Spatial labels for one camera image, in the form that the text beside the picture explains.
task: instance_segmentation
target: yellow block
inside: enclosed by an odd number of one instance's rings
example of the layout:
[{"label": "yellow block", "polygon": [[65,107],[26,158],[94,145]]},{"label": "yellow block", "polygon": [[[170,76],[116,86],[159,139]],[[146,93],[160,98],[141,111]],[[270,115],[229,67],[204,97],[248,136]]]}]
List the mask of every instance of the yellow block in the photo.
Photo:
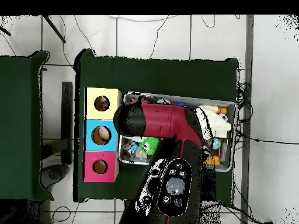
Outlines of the yellow block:
[{"label": "yellow block", "polygon": [[[121,93],[119,90],[96,87],[88,87],[86,90],[86,118],[90,120],[112,120],[117,108],[121,105]],[[95,100],[101,96],[104,96],[109,101],[109,108],[106,111],[99,111],[95,107]]]}]

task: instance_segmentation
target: round hole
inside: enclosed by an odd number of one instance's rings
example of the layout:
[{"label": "round hole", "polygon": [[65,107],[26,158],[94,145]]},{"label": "round hole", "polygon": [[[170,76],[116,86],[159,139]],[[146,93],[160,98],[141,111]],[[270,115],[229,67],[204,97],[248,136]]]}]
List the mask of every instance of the round hole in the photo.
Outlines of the round hole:
[{"label": "round hole", "polygon": [[97,111],[106,111],[110,106],[110,102],[106,96],[98,96],[95,99],[95,109]]},{"label": "round hole", "polygon": [[111,131],[106,126],[98,126],[93,129],[91,138],[95,144],[106,145],[111,139]]},{"label": "round hole", "polygon": [[96,160],[92,165],[92,169],[97,174],[103,174],[107,172],[108,164],[104,160]]}]

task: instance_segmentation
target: blue block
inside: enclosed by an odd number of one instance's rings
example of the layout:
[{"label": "blue block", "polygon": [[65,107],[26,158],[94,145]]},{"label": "blue block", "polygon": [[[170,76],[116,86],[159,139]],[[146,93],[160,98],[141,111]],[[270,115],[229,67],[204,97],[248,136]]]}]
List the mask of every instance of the blue block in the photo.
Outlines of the blue block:
[{"label": "blue block", "polygon": [[[105,145],[95,144],[92,140],[92,131],[98,126],[105,126],[111,132],[111,139]],[[116,151],[118,134],[113,124],[113,120],[86,120],[86,151]]]}]

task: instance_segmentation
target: white wall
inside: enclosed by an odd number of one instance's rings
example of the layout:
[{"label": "white wall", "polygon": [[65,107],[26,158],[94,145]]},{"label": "white wall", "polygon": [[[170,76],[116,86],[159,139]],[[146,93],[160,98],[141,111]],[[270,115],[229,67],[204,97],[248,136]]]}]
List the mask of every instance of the white wall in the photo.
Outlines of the white wall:
[{"label": "white wall", "polygon": [[[255,15],[252,138],[299,142],[296,33],[279,16]],[[251,141],[249,204],[260,220],[299,224],[298,176],[298,145]]]}]

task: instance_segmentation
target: green plush toy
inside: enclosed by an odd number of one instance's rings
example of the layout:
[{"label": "green plush toy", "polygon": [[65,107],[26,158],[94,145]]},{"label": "green plush toy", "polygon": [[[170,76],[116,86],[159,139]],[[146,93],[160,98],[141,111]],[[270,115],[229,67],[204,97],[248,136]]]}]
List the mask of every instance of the green plush toy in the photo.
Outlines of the green plush toy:
[{"label": "green plush toy", "polygon": [[142,149],[147,155],[153,155],[156,148],[158,147],[158,138],[147,138],[143,142],[139,143],[139,148]]}]

